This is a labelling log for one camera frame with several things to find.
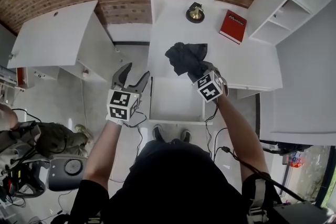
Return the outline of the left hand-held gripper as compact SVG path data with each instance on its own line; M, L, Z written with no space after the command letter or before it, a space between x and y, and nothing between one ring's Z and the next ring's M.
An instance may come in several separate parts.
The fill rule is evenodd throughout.
M122 66L112 77L111 89L107 98L106 120L120 123L129 122L136 110L139 108L141 94L144 91L150 72L143 74L135 85L124 87L132 63Z

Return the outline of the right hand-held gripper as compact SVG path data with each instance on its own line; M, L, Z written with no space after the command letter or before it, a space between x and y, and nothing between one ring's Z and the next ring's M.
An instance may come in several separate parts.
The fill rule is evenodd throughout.
M200 68L198 73L188 72L187 75L204 101L206 103L215 102L220 95L228 96L227 81L222 77L219 70L207 61L202 61Z

